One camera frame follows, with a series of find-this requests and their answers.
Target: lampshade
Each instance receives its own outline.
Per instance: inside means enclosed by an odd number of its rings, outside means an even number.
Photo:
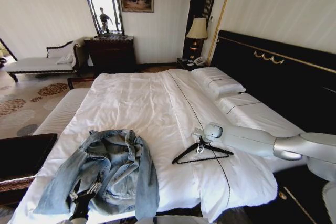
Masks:
[[[206,39],[206,18],[194,18],[193,25],[190,28],[187,38],[191,39]]]

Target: floral rug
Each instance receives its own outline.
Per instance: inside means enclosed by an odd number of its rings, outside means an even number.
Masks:
[[[0,139],[32,135],[69,91],[68,77],[75,75],[19,74],[15,83],[0,71]]]

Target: denim jacket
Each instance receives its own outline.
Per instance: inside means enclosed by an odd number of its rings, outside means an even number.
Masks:
[[[155,216],[159,206],[156,170],[146,142],[132,130],[91,131],[87,140],[60,166],[34,210],[69,213],[69,194],[81,179],[88,189],[98,172],[102,186],[89,207],[101,214],[133,211],[137,219]]]

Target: telephone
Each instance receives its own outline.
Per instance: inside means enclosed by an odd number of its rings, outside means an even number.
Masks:
[[[204,65],[204,61],[201,57],[198,57],[197,59],[194,60],[194,63],[198,66]]]

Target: white duvet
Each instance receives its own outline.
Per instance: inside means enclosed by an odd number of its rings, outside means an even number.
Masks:
[[[191,208],[201,202],[203,217],[211,222],[225,209],[273,200],[277,184],[265,161],[221,143],[212,145],[230,150],[234,155],[172,165],[173,158],[197,141],[192,135],[194,128],[209,122],[230,124],[190,72],[175,69],[160,73],[101,74],[10,223],[57,223],[69,218],[70,214],[46,216],[33,214],[33,210],[58,167],[88,137],[89,130],[133,129],[147,141],[159,180],[158,211]],[[214,154],[208,150],[203,154],[193,152],[184,160],[204,157],[214,157]],[[133,215],[134,212],[104,216],[90,211],[88,223]]]

